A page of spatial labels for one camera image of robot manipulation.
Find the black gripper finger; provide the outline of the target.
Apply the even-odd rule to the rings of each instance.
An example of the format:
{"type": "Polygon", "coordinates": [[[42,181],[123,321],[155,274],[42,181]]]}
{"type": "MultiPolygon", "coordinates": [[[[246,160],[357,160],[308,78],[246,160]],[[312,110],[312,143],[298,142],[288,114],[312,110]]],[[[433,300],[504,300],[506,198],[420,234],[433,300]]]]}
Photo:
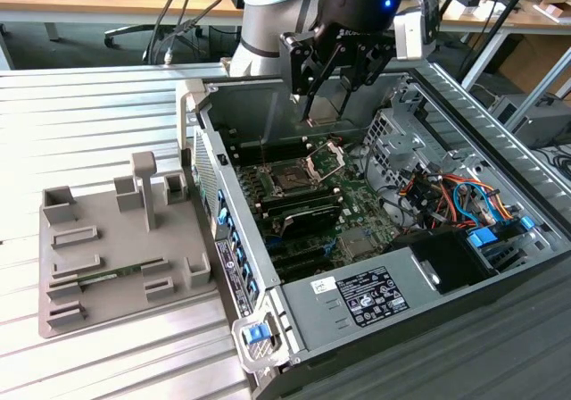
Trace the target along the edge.
{"type": "Polygon", "coordinates": [[[305,96],[302,121],[310,121],[310,109],[322,84],[331,76],[344,54],[344,45],[335,43],[322,62],[315,43],[315,32],[285,32],[279,36],[281,77],[292,95],[305,96]]]}
{"type": "Polygon", "coordinates": [[[337,109],[338,118],[343,117],[352,93],[361,86],[371,86],[392,58],[393,44],[359,44],[357,46],[354,64],[340,70],[341,84],[346,93],[341,106],[337,109]]]}

